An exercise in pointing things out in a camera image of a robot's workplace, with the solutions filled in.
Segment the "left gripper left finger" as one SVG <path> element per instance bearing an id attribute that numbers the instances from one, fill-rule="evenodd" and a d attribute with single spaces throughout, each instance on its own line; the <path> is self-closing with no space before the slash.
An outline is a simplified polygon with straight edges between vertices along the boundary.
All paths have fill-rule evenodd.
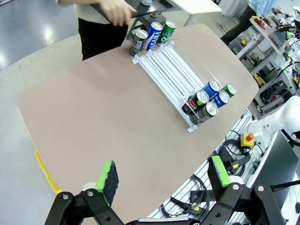
<path id="1" fill-rule="evenodd" d="M 70 192 L 58 193 L 45 223 L 80 225 L 85 218 L 93 218 L 98 225 L 124 224 L 111 208 L 118 183 L 115 162 L 109 160 L 94 188 L 83 190 L 77 195 Z"/>

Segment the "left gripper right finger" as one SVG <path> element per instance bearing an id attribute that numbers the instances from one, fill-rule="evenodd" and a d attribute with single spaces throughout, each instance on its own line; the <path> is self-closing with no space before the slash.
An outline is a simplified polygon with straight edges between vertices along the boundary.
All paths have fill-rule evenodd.
<path id="1" fill-rule="evenodd" d="M 285 224 L 270 187 L 231 182 L 219 156 L 209 158 L 207 173 L 216 201 L 206 216 L 207 225 L 224 225 L 234 212 L 243 212 L 251 225 Z"/>

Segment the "person's right hand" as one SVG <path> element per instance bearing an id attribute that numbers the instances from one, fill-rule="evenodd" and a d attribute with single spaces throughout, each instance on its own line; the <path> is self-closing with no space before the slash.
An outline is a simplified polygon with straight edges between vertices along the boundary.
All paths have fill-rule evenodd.
<path id="1" fill-rule="evenodd" d="M 114 26 L 129 25 L 137 11 L 124 0 L 100 0 L 100 7 Z"/>

